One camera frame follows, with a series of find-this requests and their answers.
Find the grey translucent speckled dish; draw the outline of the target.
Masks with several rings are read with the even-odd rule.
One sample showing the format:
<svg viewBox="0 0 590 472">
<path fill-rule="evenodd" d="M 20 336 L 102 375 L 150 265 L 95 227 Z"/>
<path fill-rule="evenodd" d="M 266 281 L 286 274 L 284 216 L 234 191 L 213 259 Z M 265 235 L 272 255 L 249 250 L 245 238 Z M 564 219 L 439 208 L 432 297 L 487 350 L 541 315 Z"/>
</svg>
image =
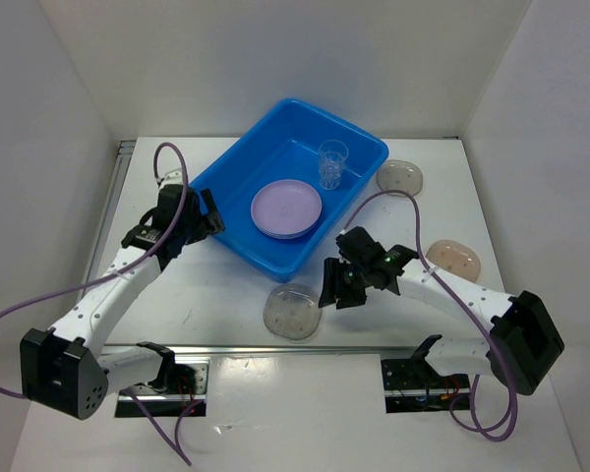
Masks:
<svg viewBox="0 0 590 472">
<path fill-rule="evenodd" d="M 315 290 L 306 285 L 286 283 L 269 292 L 263 309 L 263 322 L 272 334 L 299 342 L 316 333 L 322 314 Z"/>
</svg>

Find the blue round plate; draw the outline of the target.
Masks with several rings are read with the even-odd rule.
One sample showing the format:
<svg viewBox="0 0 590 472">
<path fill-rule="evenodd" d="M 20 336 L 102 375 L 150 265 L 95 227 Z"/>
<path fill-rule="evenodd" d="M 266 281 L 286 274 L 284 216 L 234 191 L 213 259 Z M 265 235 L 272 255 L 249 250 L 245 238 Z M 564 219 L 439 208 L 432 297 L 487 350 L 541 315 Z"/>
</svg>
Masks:
<svg viewBox="0 0 590 472">
<path fill-rule="evenodd" d="M 314 228 L 315 228 L 316 224 L 309 226 L 308 228 L 305 228 L 301 231 L 297 231 L 297 232 L 293 232 L 293 233 L 278 233 L 278 232 L 271 232 L 268 229 L 262 227 L 262 226 L 258 226 L 257 225 L 257 229 L 259 229 L 264 235 L 274 238 L 274 239 L 279 239 L 279 240 L 290 240 L 290 239 L 297 239 L 299 237 L 302 237 L 304 235 L 306 235 L 307 233 L 311 232 Z"/>
</svg>

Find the purple round plate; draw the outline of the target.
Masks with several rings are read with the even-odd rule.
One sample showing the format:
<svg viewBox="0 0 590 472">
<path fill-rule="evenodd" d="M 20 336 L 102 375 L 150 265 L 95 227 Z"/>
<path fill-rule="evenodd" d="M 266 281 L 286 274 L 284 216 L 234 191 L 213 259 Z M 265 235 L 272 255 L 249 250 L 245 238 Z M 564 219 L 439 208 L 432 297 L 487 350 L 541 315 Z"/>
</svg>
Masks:
<svg viewBox="0 0 590 472">
<path fill-rule="evenodd" d="M 271 182 L 256 193 L 250 214 L 256 227 L 293 233 L 316 224 L 322 210 L 321 196 L 311 185 L 284 179 Z"/>
</svg>

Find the clear plastic cup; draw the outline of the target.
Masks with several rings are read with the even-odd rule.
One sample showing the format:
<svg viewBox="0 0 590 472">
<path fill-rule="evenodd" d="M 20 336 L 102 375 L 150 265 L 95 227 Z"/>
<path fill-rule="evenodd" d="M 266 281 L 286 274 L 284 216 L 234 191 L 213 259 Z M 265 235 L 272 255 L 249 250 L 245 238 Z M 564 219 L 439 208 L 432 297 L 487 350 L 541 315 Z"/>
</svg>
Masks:
<svg viewBox="0 0 590 472">
<path fill-rule="evenodd" d="M 324 190 L 335 190 L 341 182 L 344 165 L 337 161 L 323 162 L 320 165 L 320 186 Z"/>
<path fill-rule="evenodd" d="M 323 162 L 337 161 L 344 165 L 349 155 L 348 147 L 338 140 L 327 140 L 319 147 L 319 168 Z"/>
</svg>

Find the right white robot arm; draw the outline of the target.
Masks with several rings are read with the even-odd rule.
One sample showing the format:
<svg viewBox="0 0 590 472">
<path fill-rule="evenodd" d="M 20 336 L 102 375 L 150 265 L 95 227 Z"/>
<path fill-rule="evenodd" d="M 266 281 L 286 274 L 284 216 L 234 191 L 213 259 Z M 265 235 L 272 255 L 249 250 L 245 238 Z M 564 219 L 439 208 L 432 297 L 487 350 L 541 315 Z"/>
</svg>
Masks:
<svg viewBox="0 0 590 472">
<path fill-rule="evenodd" d="M 407 247 L 385 249 L 360 226 L 341 232 L 336 245 L 338 257 L 324 260 L 320 307 L 360 307 L 367 289 L 375 288 L 478 329 L 473 339 L 434 334 L 416 348 L 411 371 L 422 386 L 455 375 L 492 376 L 529 396 L 564 350 L 544 302 L 529 291 L 514 296 L 490 290 L 422 261 Z"/>
</svg>

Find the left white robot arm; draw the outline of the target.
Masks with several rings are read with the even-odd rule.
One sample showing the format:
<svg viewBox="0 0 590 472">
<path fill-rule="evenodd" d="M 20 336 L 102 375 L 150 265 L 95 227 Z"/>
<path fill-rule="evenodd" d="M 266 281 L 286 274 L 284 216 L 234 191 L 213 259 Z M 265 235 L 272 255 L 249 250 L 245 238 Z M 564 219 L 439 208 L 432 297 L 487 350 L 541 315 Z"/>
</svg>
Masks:
<svg viewBox="0 0 590 472">
<path fill-rule="evenodd" d="M 157 393 L 190 387 L 191 367 L 172 349 L 151 341 L 115 354 L 102 349 L 114 327 L 187 245 L 223 232 L 225 225 L 208 189 L 184 186 L 180 172 L 159 183 L 157 203 L 121 242 L 103 283 L 47 330 L 31 329 L 21 340 L 25 398 L 85 420 L 105 396 L 145 384 Z"/>
</svg>

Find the blue plastic bin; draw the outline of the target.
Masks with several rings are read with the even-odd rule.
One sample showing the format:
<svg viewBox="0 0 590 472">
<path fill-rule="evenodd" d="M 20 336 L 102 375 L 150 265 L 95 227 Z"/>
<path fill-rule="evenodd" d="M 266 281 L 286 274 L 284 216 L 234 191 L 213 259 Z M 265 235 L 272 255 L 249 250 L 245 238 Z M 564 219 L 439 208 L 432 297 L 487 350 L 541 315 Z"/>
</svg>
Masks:
<svg viewBox="0 0 590 472">
<path fill-rule="evenodd" d="M 320 149 L 347 148 L 339 184 L 321 186 Z M 277 282 L 290 281 L 386 161 L 379 138 L 286 98 L 191 182 L 208 189 L 225 230 L 216 240 Z"/>
</svg>

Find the pink translucent dish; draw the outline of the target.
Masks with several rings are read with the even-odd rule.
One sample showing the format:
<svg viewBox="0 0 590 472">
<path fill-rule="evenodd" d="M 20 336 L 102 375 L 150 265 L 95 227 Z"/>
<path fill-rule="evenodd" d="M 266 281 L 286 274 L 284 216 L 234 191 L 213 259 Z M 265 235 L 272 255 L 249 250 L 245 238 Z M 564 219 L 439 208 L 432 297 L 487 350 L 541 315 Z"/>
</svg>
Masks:
<svg viewBox="0 0 590 472">
<path fill-rule="evenodd" d="M 481 273 L 482 265 L 477 254 L 456 241 L 436 241 L 427 251 L 426 259 L 470 282 L 476 282 Z"/>
</svg>

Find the clear translucent dish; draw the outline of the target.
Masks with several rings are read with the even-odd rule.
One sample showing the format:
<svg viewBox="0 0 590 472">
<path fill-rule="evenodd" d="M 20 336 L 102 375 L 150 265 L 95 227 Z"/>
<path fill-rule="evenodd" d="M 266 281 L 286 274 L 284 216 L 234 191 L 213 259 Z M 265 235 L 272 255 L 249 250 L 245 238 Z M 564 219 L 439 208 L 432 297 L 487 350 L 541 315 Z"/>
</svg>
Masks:
<svg viewBox="0 0 590 472">
<path fill-rule="evenodd" d="M 417 196 L 423 189 L 423 173 L 414 163 L 388 159 L 376 173 L 381 191 L 402 191 Z"/>
</svg>

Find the aluminium rail left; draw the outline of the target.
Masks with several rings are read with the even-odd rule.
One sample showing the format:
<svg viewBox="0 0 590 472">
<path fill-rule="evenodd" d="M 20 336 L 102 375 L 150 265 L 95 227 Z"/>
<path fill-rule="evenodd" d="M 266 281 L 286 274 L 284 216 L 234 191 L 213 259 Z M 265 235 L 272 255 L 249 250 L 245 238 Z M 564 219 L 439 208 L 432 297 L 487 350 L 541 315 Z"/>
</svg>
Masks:
<svg viewBox="0 0 590 472">
<path fill-rule="evenodd" d="M 131 163 L 136 140 L 124 140 L 119 143 L 114 161 L 114 168 L 111 180 L 107 189 L 101 218 L 95 233 L 88 265 L 85 271 L 84 282 L 93 280 L 97 274 L 98 267 L 103 256 L 104 247 L 109 235 L 113 217 L 120 200 L 122 188 Z"/>
</svg>

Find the aluminium rail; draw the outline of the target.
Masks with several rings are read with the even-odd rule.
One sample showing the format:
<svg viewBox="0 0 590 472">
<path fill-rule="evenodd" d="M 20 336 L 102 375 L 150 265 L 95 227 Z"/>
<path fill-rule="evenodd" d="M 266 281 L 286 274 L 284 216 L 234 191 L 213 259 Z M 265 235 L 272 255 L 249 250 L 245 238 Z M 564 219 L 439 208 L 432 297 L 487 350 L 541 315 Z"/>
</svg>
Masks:
<svg viewBox="0 0 590 472">
<path fill-rule="evenodd" d="M 226 356 L 226 357 L 273 357 L 278 355 L 356 355 L 380 354 L 391 357 L 410 357 L 416 346 L 311 346 L 308 344 L 289 345 L 178 345 L 170 346 L 176 354 L 188 356 Z"/>
<path fill-rule="evenodd" d="M 104 247 L 109 235 L 113 217 L 120 200 L 122 188 L 131 163 L 136 140 L 124 140 L 119 143 L 114 161 L 114 168 L 111 180 L 107 189 L 101 218 L 95 233 L 88 265 L 85 271 L 84 282 L 93 280 L 97 274 L 98 267 L 103 256 Z"/>
</svg>

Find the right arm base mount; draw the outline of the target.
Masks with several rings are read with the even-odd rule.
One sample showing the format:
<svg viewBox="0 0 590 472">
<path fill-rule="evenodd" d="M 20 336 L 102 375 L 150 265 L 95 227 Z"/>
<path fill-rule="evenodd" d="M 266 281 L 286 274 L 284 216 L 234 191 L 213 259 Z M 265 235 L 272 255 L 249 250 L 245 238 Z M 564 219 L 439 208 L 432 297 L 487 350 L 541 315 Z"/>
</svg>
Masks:
<svg viewBox="0 0 590 472">
<path fill-rule="evenodd" d="M 424 381 L 408 358 L 381 359 L 381 370 L 387 414 L 448 411 L 450 406 L 462 411 L 470 408 L 467 375 L 435 375 Z"/>
</svg>

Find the aluminium rail front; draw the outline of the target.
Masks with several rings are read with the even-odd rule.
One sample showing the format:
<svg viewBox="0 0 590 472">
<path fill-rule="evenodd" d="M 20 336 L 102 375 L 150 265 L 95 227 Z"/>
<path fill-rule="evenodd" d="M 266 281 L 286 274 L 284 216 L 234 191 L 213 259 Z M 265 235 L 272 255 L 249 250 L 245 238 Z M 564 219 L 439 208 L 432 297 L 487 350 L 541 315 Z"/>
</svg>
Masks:
<svg viewBox="0 0 590 472">
<path fill-rule="evenodd" d="M 391 357 L 410 357 L 416 346 L 311 346 L 308 344 L 289 345 L 178 345 L 170 346 L 176 354 L 188 356 L 226 356 L 226 357 L 273 357 L 278 355 L 356 355 L 380 354 Z"/>
</svg>

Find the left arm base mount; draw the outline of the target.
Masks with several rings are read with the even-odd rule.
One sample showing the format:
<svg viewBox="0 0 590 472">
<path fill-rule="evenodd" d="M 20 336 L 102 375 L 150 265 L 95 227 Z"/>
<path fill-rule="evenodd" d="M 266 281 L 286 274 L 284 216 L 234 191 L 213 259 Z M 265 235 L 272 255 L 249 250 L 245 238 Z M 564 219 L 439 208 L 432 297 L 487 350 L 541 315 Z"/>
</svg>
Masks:
<svg viewBox="0 0 590 472">
<path fill-rule="evenodd" d="M 209 359 L 183 356 L 178 364 L 166 387 L 138 383 L 129 388 L 153 418 L 179 417 L 191 404 L 188 417 L 204 417 L 207 413 Z"/>
</svg>

